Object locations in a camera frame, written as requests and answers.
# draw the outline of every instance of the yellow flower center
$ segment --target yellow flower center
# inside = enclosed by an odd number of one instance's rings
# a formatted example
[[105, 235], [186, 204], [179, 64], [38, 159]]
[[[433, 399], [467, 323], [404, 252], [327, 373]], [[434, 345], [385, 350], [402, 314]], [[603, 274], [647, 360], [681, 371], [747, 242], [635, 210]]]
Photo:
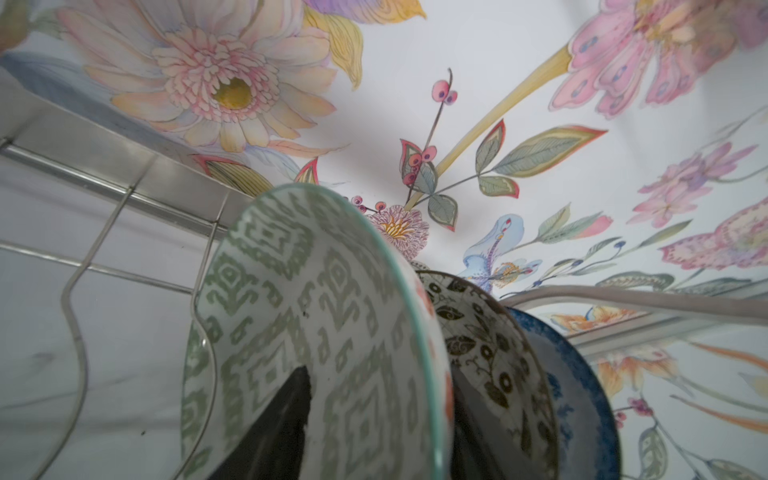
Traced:
[[233, 78], [229, 84], [220, 84], [214, 94], [214, 100], [230, 110], [240, 110], [250, 105], [253, 95], [250, 87], [239, 78]]
[[387, 235], [395, 240], [405, 238], [406, 235], [413, 232], [413, 229], [408, 228], [410, 222], [395, 222], [392, 220], [389, 223], [385, 223], [384, 231]]

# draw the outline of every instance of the green patterned bowl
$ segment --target green patterned bowl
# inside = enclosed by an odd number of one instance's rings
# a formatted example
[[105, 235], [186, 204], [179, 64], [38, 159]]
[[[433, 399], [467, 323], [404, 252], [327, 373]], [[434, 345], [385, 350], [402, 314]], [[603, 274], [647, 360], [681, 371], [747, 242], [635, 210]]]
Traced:
[[[301, 478], [445, 478], [453, 409], [440, 325], [405, 259], [344, 198], [311, 184], [260, 195], [219, 245], [197, 311], [219, 381], [187, 478], [206, 478], [299, 366], [312, 381]], [[183, 455], [210, 368], [193, 327]]]

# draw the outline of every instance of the metal wire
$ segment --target metal wire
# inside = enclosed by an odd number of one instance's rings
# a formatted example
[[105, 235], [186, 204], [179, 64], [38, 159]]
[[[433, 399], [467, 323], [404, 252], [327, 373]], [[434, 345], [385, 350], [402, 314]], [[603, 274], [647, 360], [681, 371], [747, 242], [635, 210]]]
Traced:
[[147, 173], [153, 163], [154, 160], [148, 162], [147, 166], [144, 168], [144, 171], [141, 173], [136, 182], [125, 191], [125, 195], [123, 195], [118, 205], [112, 211], [112, 214], [107, 219], [107, 223], [104, 224], [104, 227], [101, 229], [98, 237], [96, 237], [96, 241], [93, 243], [93, 245], [91, 245], [91, 249], [88, 251], [88, 254], [85, 256], [78, 269], [72, 274], [69, 281], [64, 286], [64, 289], [61, 291], [61, 311], [64, 313], [64, 317], [67, 320], [69, 331], [72, 334], [74, 349], [78, 354], [78, 394], [74, 400], [74, 408], [70, 412], [67, 423], [65, 424], [64, 433], [61, 435], [61, 438], [58, 440], [58, 442], [54, 445], [54, 448], [48, 453], [48, 457], [46, 457], [38, 470], [32, 476], [32, 480], [39, 480], [43, 475], [45, 475], [45, 473], [61, 453], [61, 450], [64, 449], [64, 445], [67, 444], [69, 437], [74, 431], [74, 426], [78, 422], [78, 418], [80, 417], [80, 413], [83, 409], [83, 404], [85, 403], [85, 395], [88, 391], [88, 354], [85, 349], [85, 341], [83, 340], [82, 332], [80, 331], [78, 318], [72, 309], [72, 289], [74, 289], [74, 286], [83, 276], [83, 273], [85, 273], [88, 266], [91, 265], [91, 261], [96, 256], [96, 253], [104, 242], [104, 239], [107, 237], [109, 230], [112, 229], [114, 222], [118, 219], [118, 215], [120, 215], [123, 207], [125, 207], [125, 204], [128, 202], [128, 198], [131, 197], [131, 194], [136, 189], [136, 185], [141, 181], [142, 178], [144, 178], [144, 175]]
[[[27, 255], [28, 257], [39, 258], [40, 260], [48, 260], [49, 262], [56, 262], [62, 265], [80, 266], [82, 262], [72, 257], [64, 257], [57, 255], [56, 253], [46, 252], [45, 250], [39, 250], [37, 248], [25, 247], [18, 243], [6, 242], [0, 240], [0, 250], [6, 250], [8, 252], [20, 253], [21, 255]], [[115, 276], [123, 280], [129, 280], [131, 282], [143, 283], [144, 285], [156, 286], [170, 290], [171, 292], [185, 293], [187, 295], [192, 294], [192, 289], [188, 286], [178, 285], [176, 283], [166, 282], [149, 276], [139, 275], [138, 273], [126, 272], [118, 268], [112, 268], [111, 266], [99, 265], [98, 263], [92, 263], [88, 265], [86, 269], [91, 272], [103, 273], [104, 275]]]
[[208, 355], [210, 356], [210, 366], [211, 366], [211, 385], [213, 388], [211, 389], [210, 394], [210, 402], [208, 403], [208, 408], [205, 412], [205, 419], [203, 420], [203, 425], [200, 427], [200, 431], [197, 433], [197, 437], [194, 440], [194, 443], [192, 444], [192, 448], [190, 449], [189, 453], [187, 453], [187, 456], [184, 458], [184, 461], [179, 465], [179, 467], [176, 469], [176, 472], [174, 472], [173, 476], [170, 477], [170, 480], [177, 480], [179, 476], [181, 476], [182, 473], [184, 473], [184, 469], [189, 465], [190, 461], [192, 460], [192, 457], [197, 450], [197, 447], [200, 446], [200, 441], [203, 439], [203, 434], [205, 434], [205, 430], [208, 428], [208, 422], [210, 421], [210, 415], [214, 410], [214, 402], [216, 401], [216, 387], [217, 383], [219, 382], [219, 372], [218, 372], [218, 364], [216, 361], [216, 353], [214, 352], [214, 345], [210, 341], [210, 337], [208, 336], [208, 331], [205, 330], [205, 325], [203, 325], [203, 319], [200, 318], [200, 314], [197, 312], [197, 297], [200, 295], [200, 286], [203, 283], [203, 277], [205, 276], [206, 266], [208, 264], [208, 257], [210, 255], [210, 248], [214, 244], [214, 237], [216, 236], [216, 232], [219, 229], [219, 220], [221, 219], [221, 214], [224, 211], [224, 206], [227, 205], [227, 200], [229, 199], [230, 194], [227, 192], [227, 194], [224, 196], [224, 200], [221, 203], [221, 208], [219, 209], [218, 215], [216, 215], [216, 220], [211, 224], [210, 226], [210, 235], [208, 236], [208, 243], [205, 246], [205, 251], [203, 252], [203, 261], [200, 263], [200, 269], [197, 271], [197, 279], [194, 282], [194, 288], [192, 289], [192, 298], [190, 299], [190, 313], [192, 314], [192, 320], [194, 320], [195, 326], [198, 330], [200, 330], [200, 334], [203, 336], [203, 346], [206, 347], [208, 350]]

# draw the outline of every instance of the orange flower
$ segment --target orange flower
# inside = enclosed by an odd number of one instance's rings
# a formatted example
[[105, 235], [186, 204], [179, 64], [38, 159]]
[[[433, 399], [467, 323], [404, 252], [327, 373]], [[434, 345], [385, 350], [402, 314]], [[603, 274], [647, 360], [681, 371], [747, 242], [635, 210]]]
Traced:
[[639, 390], [643, 386], [643, 374], [648, 372], [662, 379], [679, 375], [677, 360], [663, 349], [651, 346], [639, 347], [619, 354], [612, 354], [598, 363], [598, 378], [610, 399], [629, 382]]
[[551, 318], [566, 333], [577, 333], [628, 320], [636, 315], [637, 312], [634, 310], [625, 310], [612, 306], [594, 306], [589, 309], [585, 316], [555, 314], [551, 315]]

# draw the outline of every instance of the bowl rim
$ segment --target bowl rim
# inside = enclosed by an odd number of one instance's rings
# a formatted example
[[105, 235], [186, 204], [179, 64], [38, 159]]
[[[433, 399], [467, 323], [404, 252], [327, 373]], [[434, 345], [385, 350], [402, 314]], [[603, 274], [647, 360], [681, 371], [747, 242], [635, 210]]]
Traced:
[[[214, 253], [210, 256], [210, 259], [208, 260], [208, 268], [206, 268], [205, 276], [208, 276], [208, 273], [210, 269], [212, 268], [214, 264], [214, 259], [221, 254], [222, 249], [225, 247], [225, 240], [229, 240], [230, 236], [233, 234], [233, 228], [240, 220], [242, 219], [243, 215], [250, 210], [251, 208], [254, 208], [259, 202], [264, 201], [264, 199], [273, 196], [274, 194], [278, 193], [284, 193], [284, 192], [290, 192], [290, 191], [298, 191], [298, 192], [312, 192], [315, 191], [318, 194], [322, 194], [323, 196], [328, 197], [330, 200], [334, 200], [337, 204], [341, 205], [341, 209], [347, 213], [354, 213], [353, 217], [355, 222], [357, 222], [357, 226], [361, 227], [363, 230], [367, 231], [371, 234], [373, 237], [373, 243], [376, 245], [377, 250], [383, 254], [386, 266], [390, 269], [390, 271], [393, 272], [393, 282], [396, 285], [400, 296], [403, 299], [403, 303], [405, 304], [405, 311], [406, 315], [409, 317], [409, 321], [411, 324], [411, 328], [415, 333], [416, 337], [416, 344], [419, 348], [419, 358], [420, 358], [420, 364], [422, 367], [422, 373], [425, 377], [425, 384], [426, 384], [426, 397], [427, 397], [427, 409], [428, 409], [428, 416], [429, 419], [429, 431], [430, 435], [432, 437], [432, 452], [430, 454], [431, 463], [432, 463], [432, 479], [433, 480], [443, 480], [445, 476], [447, 475], [447, 463], [448, 463], [448, 456], [450, 455], [450, 452], [443, 452], [444, 449], [444, 438], [448, 435], [448, 428], [446, 427], [445, 420], [442, 416], [442, 410], [443, 405], [438, 403], [438, 378], [434, 375], [435, 371], [435, 365], [433, 365], [432, 357], [429, 355], [429, 332], [427, 331], [426, 324], [424, 319], [422, 318], [422, 314], [420, 313], [417, 299], [417, 294], [413, 291], [412, 288], [410, 288], [410, 284], [408, 282], [408, 279], [406, 278], [406, 274], [404, 273], [402, 267], [400, 266], [398, 260], [396, 259], [395, 255], [398, 253], [393, 251], [394, 247], [391, 246], [384, 237], [379, 233], [379, 231], [373, 226], [373, 224], [365, 218], [364, 215], [362, 215], [357, 208], [355, 208], [349, 201], [345, 200], [344, 197], [339, 195], [338, 193], [334, 192], [333, 190], [330, 190], [329, 188], [321, 187], [320, 185], [315, 184], [308, 184], [308, 183], [292, 183], [292, 184], [282, 184], [278, 185], [260, 195], [257, 197], [254, 197], [253, 201], [248, 203], [245, 208], [238, 214], [237, 219], [234, 221], [232, 226], [230, 226], [229, 229], [227, 229], [227, 235], [225, 238], [219, 241], [218, 245], [216, 246], [216, 250]], [[197, 303], [195, 303], [194, 306], [195, 310], [197, 311]], [[187, 336], [187, 344], [189, 343], [190, 336], [192, 335], [192, 330], [195, 328], [194, 321], [190, 321], [190, 333]], [[184, 362], [186, 364], [187, 357], [189, 355], [189, 349], [187, 348], [184, 352]], [[186, 370], [185, 373], [182, 375], [182, 384], [181, 384], [181, 395], [182, 399], [184, 398], [184, 386], [187, 383], [186, 376]], [[183, 437], [180, 438], [182, 443], [182, 457], [184, 457], [184, 439]]]

